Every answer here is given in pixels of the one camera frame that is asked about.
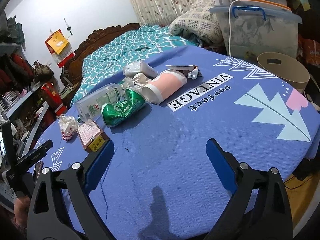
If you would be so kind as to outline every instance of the white cable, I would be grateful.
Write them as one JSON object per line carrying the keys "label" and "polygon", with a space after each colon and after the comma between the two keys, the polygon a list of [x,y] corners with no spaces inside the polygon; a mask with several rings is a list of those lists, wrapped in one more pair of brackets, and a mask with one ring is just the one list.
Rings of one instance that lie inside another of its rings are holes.
{"label": "white cable", "polygon": [[235,0],[233,1],[231,4],[230,4],[230,7],[229,7],[229,44],[228,44],[228,52],[229,52],[229,56],[231,57],[231,9],[232,9],[232,6],[235,2],[238,2],[240,0]]}

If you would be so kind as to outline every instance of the blue handle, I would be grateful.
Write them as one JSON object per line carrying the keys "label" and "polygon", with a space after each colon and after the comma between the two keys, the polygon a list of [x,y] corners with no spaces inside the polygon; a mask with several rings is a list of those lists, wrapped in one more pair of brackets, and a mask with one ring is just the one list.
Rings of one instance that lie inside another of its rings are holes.
{"label": "blue handle", "polygon": [[232,8],[232,14],[235,18],[237,18],[238,16],[236,16],[235,14],[235,10],[238,9],[240,11],[260,11],[262,12],[263,15],[263,19],[266,21],[266,13],[264,12],[264,9],[262,9],[261,7],[258,6],[234,6]]}

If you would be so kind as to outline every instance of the purple-blue tablecloth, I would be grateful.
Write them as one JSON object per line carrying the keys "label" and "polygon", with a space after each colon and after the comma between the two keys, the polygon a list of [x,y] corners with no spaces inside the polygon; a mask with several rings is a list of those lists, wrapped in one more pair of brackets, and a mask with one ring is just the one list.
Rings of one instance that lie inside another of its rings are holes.
{"label": "purple-blue tablecloth", "polygon": [[[238,161],[267,171],[277,167],[287,178],[319,144],[319,114],[303,96],[274,75],[242,60],[184,46],[146,62],[161,72],[165,65],[197,65],[203,77],[188,83],[160,105],[148,104],[121,125],[107,128],[115,152],[90,199],[118,240],[187,239],[208,232],[230,195],[207,154],[215,138]],[[94,89],[122,80],[122,73]],[[67,115],[76,118],[71,107]],[[37,146],[51,139],[43,159],[54,171],[87,156],[75,136],[61,138],[58,121]],[[81,231],[66,202],[75,229]],[[253,207],[255,193],[250,207]]]}

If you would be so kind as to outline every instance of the metal pivot bolt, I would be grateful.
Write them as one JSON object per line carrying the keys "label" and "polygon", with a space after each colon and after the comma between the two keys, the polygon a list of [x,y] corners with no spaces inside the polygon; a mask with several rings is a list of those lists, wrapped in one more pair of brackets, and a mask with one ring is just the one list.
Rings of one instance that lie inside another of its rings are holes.
{"label": "metal pivot bolt", "polygon": [[273,173],[273,174],[278,174],[278,169],[276,169],[276,168],[271,168],[271,172]]}
{"label": "metal pivot bolt", "polygon": [[246,170],[249,168],[249,165],[247,163],[240,163],[240,168]]}
{"label": "metal pivot bolt", "polygon": [[49,172],[49,170],[50,170],[49,168],[44,168],[44,169],[42,170],[42,173],[43,173],[43,174],[47,174],[47,173]]}
{"label": "metal pivot bolt", "polygon": [[80,166],[81,166],[80,163],[74,163],[74,164],[72,165],[72,168],[73,168],[74,170],[77,170],[77,169],[80,168]]}

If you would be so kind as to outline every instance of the yellow floor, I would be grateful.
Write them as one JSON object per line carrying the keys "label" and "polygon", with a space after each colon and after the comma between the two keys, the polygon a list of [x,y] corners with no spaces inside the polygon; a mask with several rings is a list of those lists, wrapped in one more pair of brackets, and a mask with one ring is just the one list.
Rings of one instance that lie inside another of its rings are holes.
{"label": "yellow floor", "polygon": [[300,221],[301,217],[307,210],[318,186],[319,180],[320,172],[306,177],[304,181],[297,180],[296,177],[293,177],[285,183],[288,188],[295,188],[303,183],[301,187],[298,187],[296,189],[286,188],[290,202],[293,227],[297,225],[297,223]]}

